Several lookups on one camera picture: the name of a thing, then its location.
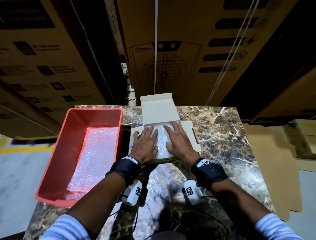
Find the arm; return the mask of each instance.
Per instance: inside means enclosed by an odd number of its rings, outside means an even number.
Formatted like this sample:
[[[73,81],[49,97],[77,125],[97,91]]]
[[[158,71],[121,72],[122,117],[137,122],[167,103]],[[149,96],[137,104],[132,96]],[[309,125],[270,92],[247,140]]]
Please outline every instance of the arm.
[[[154,148],[154,144],[158,130],[150,138],[153,129],[145,128],[139,138],[139,132],[134,134],[129,157],[138,163],[124,158],[115,162],[105,178],[70,208],[66,215],[61,216],[45,232],[42,240],[96,239],[120,195],[140,173],[140,165],[157,155],[158,148]]]
[[[192,148],[189,138],[182,126],[178,123],[171,123],[175,132],[168,126],[164,126],[169,134],[171,143],[167,143],[168,151],[181,158],[190,167],[192,173],[201,186],[213,193],[221,204],[234,225],[247,239],[301,239],[287,227],[277,216],[270,213],[260,202],[244,191],[228,178],[222,166],[211,163],[199,164],[203,158]],[[298,238],[287,238],[284,235],[284,228],[287,232]]]

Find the marble tabletop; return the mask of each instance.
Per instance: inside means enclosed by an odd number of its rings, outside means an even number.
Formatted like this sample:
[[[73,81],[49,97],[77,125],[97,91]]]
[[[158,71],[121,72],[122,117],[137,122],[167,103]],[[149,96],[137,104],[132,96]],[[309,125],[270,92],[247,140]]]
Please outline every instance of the marble tabletop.
[[[140,106],[76,107],[122,108],[124,125],[133,128],[143,124]],[[181,120],[193,122],[202,156],[222,165],[232,181],[275,212],[236,108],[177,107],[177,111]],[[142,167],[137,179],[143,184],[138,206],[122,204],[120,211],[107,220],[98,239],[145,240],[162,231],[177,231],[187,239],[201,234],[210,239],[243,239],[216,200],[205,198],[194,207],[188,203],[183,183],[195,177],[181,160]],[[24,239],[38,239],[66,211],[38,202]]]

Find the black wristband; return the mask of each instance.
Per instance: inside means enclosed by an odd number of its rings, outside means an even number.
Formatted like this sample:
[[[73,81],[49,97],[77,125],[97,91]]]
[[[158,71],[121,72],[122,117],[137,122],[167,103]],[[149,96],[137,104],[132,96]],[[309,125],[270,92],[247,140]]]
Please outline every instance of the black wristband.
[[[191,172],[195,175],[198,184],[209,191],[214,182],[221,182],[228,178],[221,165],[205,158],[196,160],[191,167]]]
[[[126,187],[133,185],[133,181],[141,172],[141,164],[132,157],[121,158],[113,163],[110,171],[106,174],[116,172],[125,179]]]

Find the gray floor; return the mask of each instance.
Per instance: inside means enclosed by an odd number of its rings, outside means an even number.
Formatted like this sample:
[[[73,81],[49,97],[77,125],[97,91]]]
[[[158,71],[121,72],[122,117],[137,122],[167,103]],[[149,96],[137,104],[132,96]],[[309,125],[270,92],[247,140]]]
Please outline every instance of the gray floor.
[[[34,195],[50,154],[50,151],[0,154],[0,238],[26,230],[36,205]],[[299,173],[303,213],[292,212],[287,224],[305,240],[314,240],[316,173],[301,170]]]

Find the red bin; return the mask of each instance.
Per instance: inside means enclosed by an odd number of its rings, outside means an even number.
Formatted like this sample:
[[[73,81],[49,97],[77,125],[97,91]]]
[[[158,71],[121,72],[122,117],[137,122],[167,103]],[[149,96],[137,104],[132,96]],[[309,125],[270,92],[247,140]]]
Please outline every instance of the red bin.
[[[78,200],[65,200],[68,184],[75,172],[87,128],[118,127],[115,155],[118,160],[124,134],[120,108],[69,109],[35,199],[56,207],[72,207]]]

